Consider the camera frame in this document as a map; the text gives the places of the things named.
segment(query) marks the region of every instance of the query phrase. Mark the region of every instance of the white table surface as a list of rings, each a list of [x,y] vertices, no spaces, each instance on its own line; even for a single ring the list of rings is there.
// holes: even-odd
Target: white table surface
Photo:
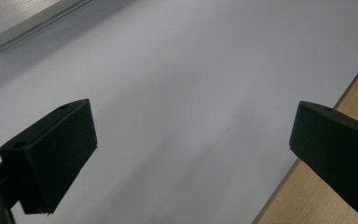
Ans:
[[[28,223],[250,223],[295,160],[300,100],[358,72],[358,1],[94,0],[0,53],[0,146],[90,98],[99,147]]]

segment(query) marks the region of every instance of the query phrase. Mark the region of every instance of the screw hole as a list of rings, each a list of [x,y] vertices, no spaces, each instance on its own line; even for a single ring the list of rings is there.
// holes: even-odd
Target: screw hole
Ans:
[[[26,141],[21,141],[13,145],[14,148],[22,148],[25,147],[28,144]]]

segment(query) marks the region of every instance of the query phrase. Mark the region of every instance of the wooden surface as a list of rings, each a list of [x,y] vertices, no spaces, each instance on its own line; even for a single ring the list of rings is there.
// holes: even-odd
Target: wooden surface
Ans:
[[[358,120],[358,75],[336,109]],[[358,223],[358,213],[297,160],[254,223]]]
[[[0,0],[0,46],[80,0]]]

